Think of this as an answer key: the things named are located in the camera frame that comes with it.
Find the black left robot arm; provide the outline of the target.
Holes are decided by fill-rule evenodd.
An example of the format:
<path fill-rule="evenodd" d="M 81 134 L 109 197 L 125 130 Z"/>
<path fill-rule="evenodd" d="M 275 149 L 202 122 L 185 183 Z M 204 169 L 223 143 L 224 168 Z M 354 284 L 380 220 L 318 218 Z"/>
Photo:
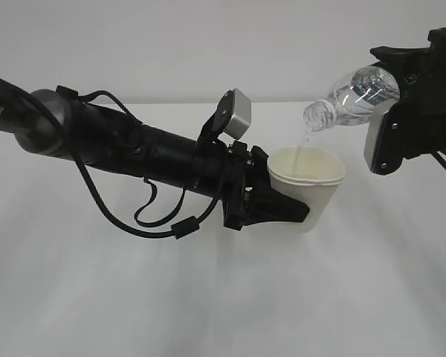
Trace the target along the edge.
<path fill-rule="evenodd" d="M 27 152 L 73 161 L 105 216 L 89 168 L 207 196 L 233 230 L 308 216 L 306 203 L 272 188 L 265 151 L 242 142 L 251 100 L 240 90 L 224 94 L 194 140 L 142 123 L 122 103 L 98 106 L 96 98 L 63 86 L 30 93 L 0 78 L 0 132 Z"/>

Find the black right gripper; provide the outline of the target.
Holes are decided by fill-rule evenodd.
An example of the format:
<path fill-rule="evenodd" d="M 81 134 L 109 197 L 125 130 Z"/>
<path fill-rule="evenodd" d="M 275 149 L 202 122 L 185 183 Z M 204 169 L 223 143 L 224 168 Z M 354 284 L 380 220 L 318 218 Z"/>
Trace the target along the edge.
<path fill-rule="evenodd" d="M 389 111 L 389 153 L 398 160 L 446 152 L 446 28 L 431 30 L 428 48 L 378 46 L 369 52 L 390 73 L 417 81 Z"/>

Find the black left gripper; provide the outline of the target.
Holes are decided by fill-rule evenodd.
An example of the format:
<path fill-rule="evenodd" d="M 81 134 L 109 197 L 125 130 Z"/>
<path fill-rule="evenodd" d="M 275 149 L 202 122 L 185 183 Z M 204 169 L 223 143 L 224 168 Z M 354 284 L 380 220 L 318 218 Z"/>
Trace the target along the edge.
<path fill-rule="evenodd" d="M 229 173 L 224 183 L 224 226 L 241 229 L 267 222 L 302 223 L 310 212 L 304 202 L 269 185 L 268 154 L 258 146 L 234 141 L 229 147 Z"/>

